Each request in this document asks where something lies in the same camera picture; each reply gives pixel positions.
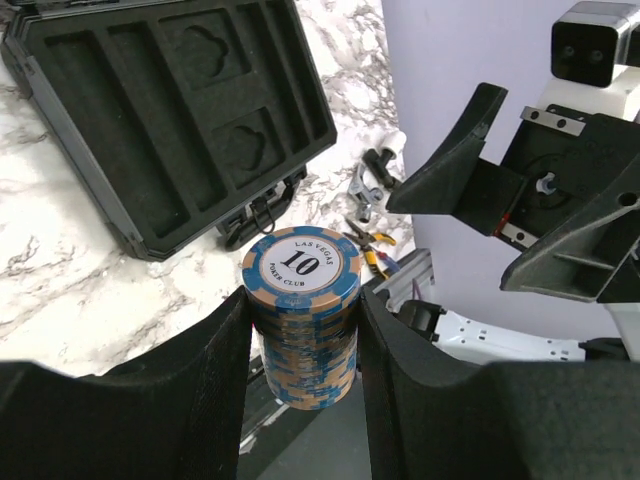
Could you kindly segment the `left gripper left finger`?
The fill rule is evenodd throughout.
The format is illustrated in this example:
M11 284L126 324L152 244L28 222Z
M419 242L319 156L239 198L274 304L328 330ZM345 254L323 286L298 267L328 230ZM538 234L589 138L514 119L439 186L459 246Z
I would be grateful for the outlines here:
M243 289L107 373L1 365L5 479L232 479L251 342Z

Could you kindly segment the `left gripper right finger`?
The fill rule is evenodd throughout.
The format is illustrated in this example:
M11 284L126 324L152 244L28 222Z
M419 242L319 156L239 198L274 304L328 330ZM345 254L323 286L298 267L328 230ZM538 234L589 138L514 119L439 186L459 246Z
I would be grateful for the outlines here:
M635 479L639 366L457 360L361 294L376 479Z

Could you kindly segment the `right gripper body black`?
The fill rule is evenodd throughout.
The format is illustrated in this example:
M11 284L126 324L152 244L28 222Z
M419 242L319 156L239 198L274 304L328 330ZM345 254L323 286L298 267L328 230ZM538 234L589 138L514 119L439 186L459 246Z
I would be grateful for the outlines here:
M526 107L502 162L477 164L469 225L523 250L602 192L638 153L635 122Z

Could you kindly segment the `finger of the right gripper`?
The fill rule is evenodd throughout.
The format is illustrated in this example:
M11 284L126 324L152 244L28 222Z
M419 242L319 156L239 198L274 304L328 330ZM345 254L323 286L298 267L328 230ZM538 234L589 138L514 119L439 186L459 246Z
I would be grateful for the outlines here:
M449 134L429 160L396 187L386 209L394 214L451 215L507 94L503 87L478 84Z
M581 302L637 303L639 159L503 273L500 289Z

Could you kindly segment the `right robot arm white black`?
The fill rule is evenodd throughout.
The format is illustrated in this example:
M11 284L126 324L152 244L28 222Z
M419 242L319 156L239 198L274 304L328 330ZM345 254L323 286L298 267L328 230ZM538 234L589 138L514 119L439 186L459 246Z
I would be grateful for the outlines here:
M431 311L426 337L448 354L497 360L639 357L639 84L551 80L525 107L503 158L482 158L506 97L480 84L426 164L390 196L393 213L449 215L518 251L504 291L602 304L619 334L590 342Z

